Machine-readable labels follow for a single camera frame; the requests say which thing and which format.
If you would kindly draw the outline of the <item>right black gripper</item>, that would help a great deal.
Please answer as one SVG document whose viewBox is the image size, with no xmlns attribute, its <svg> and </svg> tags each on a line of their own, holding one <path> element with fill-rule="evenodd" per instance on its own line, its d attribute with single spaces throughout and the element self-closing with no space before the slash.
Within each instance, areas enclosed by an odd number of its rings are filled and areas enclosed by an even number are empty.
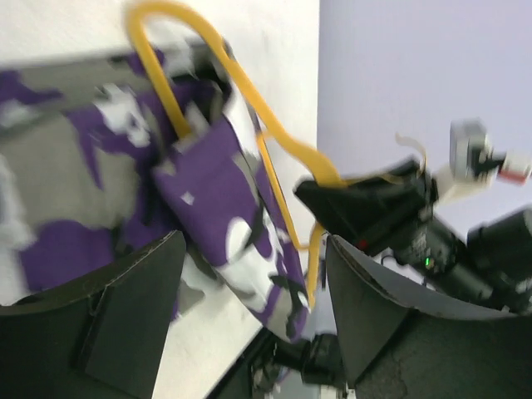
<svg viewBox="0 0 532 399">
<path fill-rule="evenodd" d="M 294 194 L 330 234 L 364 254 L 391 257 L 417 271 L 436 290 L 470 303 L 488 303 L 492 283 L 474 270 L 466 246 L 432 211 L 432 178 L 405 160 L 391 169 L 401 182 L 381 178 L 344 188 L 302 181 Z"/>
</svg>

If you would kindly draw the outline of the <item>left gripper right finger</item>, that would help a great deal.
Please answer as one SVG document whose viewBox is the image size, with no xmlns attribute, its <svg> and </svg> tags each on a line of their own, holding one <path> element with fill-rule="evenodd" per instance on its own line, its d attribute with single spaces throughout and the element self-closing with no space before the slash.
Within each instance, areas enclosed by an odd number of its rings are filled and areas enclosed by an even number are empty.
<svg viewBox="0 0 532 399">
<path fill-rule="evenodd" d="M 530 397 L 530 317 L 433 291 L 337 236 L 328 238 L 326 269 L 358 397 Z"/>
</svg>

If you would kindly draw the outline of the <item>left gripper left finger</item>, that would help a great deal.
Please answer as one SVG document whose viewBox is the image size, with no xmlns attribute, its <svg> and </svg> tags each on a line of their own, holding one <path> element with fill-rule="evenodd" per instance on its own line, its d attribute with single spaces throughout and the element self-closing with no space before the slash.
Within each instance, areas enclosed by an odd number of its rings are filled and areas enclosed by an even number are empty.
<svg viewBox="0 0 532 399">
<path fill-rule="evenodd" d="M 2 397 L 151 397 L 185 252 L 174 231 L 2 307 Z"/>
</svg>

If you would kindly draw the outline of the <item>yellow plastic hanger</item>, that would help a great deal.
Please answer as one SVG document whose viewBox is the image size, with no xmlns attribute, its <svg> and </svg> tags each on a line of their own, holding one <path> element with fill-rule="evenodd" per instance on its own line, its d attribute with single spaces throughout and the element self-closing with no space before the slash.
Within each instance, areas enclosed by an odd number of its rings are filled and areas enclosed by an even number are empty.
<svg viewBox="0 0 532 399">
<path fill-rule="evenodd" d="M 224 44 L 224 39 L 206 19 L 194 9 L 181 2 L 140 1 L 133 3 L 126 9 L 127 34 L 130 38 L 131 44 L 140 57 L 147 76 L 150 78 L 178 137 L 188 135 L 191 132 L 191 128 L 180 109 L 178 101 L 175 99 L 173 91 L 170 88 L 170 83 L 168 82 L 163 68 L 145 34 L 143 22 L 151 15 L 174 18 L 175 20 L 184 22 L 196 31 L 202 39 L 204 39 L 205 43 L 219 60 L 219 63 L 228 73 L 233 83 L 238 87 L 239 92 L 244 96 L 251 108 L 256 111 L 259 119 L 264 123 L 266 129 L 257 135 L 257 145 L 260 154 L 263 157 L 265 169 L 269 182 L 273 188 L 274 196 L 288 228 L 289 236 L 296 249 L 308 251 L 307 294 L 308 304 L 312 308 L 315 305 L 315 291 L 318 286 L 319 247 L 325 229 L 320 223 L 315 223 L 309 242 L 307 244 L 301 244 L 299 242 L 265 140 L 271 137 L 277 141 L 285 152 L 298 160 L 299 163 L 303 164 L 312 173 L 314 180 L 321 186 L 343 188 L 350 184 L 361 183 L 374 178 L 382 179 L 395 185 L 403 184 L 406 181 L 403 178 L 399 178 L 389 173 L 364 175 L 350 180 L 342 179 L 330 159 L 311 146 L 293 138 L 283 128 L 282 124 L 278 121 L 263 97 L 261 97 L 242 67 L 232 58 L 232 56 L 230 56 L 227 47 Z"/>
</svg>

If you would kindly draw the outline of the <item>purple camouflage trousers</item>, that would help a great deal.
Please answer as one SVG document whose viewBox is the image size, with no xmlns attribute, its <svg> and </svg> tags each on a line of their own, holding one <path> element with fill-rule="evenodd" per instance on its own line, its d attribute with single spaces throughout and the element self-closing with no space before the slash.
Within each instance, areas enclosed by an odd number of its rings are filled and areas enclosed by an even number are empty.
<svg viewBox="0 0 532 399">
<path fill-rule="evenodd" d="M 187 289 L 225 283 L 272 333 L 310 312 L 254 111 L 201 42 L 159 50 L 192 133 L 135 53 L 1 72 L 1 301 L 14 303 L 183 232 Z"/>
</svg>

